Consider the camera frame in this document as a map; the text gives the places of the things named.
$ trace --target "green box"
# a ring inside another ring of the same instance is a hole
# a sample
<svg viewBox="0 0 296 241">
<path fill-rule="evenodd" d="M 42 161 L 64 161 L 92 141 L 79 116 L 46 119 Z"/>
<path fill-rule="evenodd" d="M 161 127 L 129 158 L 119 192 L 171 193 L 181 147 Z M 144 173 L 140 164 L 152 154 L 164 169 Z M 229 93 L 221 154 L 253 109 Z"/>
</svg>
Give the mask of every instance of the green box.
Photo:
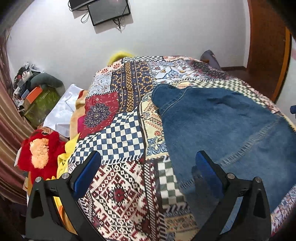
<svg viewBox="0 0 296 241">
<path fill-rule="evenodd" d="M 55 88 L 48 87 L 43 90 L 40 95 L 29 106 L 24 116 L 28 119 L 33 128 L 37 128 L 44 122 L 46 116 L 52 111 L 60 100 Z"/>
</svg>

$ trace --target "blue and white checkered patch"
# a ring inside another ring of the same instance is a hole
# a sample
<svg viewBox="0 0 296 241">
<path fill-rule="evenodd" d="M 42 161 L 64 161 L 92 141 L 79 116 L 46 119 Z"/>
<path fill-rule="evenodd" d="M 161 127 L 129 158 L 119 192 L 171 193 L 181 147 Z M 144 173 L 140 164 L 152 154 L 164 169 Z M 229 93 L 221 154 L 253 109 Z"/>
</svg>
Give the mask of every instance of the blue and white checkered patch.
<svg viewBox="0 0 296 241">
<path fill-rule="evenodd" d="M 82 163 L 93 150 L 102 156 L 102 165 L 140 158 L 144 143 L 137 109 L 115 116 L 110 126 L 78 141 L 69 160 L 69 171 Z"/>
</svg>

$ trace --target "white sheet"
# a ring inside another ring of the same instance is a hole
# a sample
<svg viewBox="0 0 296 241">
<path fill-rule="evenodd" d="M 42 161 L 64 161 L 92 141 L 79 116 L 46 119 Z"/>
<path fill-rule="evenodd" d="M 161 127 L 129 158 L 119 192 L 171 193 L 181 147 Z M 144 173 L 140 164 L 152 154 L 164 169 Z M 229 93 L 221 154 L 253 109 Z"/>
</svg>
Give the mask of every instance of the white sheet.
<svg viewBox="0 0 296 241">
<path fill-rule="evenodd" d="M 49 127 L 65 137 L 70 137 L 70 119 L 75 111 L 75 102 L 81 90 L 76 85 L 71 84 L 45 118 L 43 126 Z"/>
</svg>

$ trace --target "red geometric pattern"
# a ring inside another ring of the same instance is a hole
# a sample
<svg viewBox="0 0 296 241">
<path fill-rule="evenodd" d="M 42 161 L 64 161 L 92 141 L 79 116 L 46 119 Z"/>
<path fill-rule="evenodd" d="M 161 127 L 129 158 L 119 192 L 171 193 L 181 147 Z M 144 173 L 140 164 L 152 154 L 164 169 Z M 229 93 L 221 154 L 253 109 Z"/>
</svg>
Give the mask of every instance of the red geometric pattern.
<svg viewBox="0 0 296 241">
<path fill-rule="evenodd" d="M 85 100 L 85 115 L 78 120 L 79 139 L 109 126 L 117 113 L 118 106 L 117 91 L 87 98 Z"/>
<path fill-rule="evenodd" d="M 100 166 L 82 202 L 104 238 L 159 240 L 153 172 L 153 163 L 144 164 L 144 159 Z"/>
</svg>

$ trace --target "blue gripper pad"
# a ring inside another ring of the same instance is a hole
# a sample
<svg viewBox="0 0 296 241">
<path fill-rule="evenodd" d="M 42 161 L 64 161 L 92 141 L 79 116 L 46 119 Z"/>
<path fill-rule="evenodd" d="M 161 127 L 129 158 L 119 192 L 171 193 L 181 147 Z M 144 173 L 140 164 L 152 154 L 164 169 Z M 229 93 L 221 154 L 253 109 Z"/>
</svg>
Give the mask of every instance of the blue gripper pad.
<svg viewBox="0 0 296 241">
<path fill-rule="evenodd" d="M 202 174 L 201 178 L 206 181 L 211 189 L 212 195 L 215 198 L 223 198 L 222 182 L 201 152 L 196 153 L 195 165 Z"/>
<path fill-rule="evenodd" d="M 74 192 L 72 193 L 72 197 L 76 201 L 85 195 L 87 189 L 89 188 L 89 185 L 91 184 L 91 181 L 94 179 L 94 176 L 96 175 L 101 165 L 102 159 L 99 152 L 92 151 L 85 161 L 88 161 L 88 164 L 83 169 L 83 171 L 78 176 L 78 178 L 76 179 L 73 185 Z"/>
</svg>

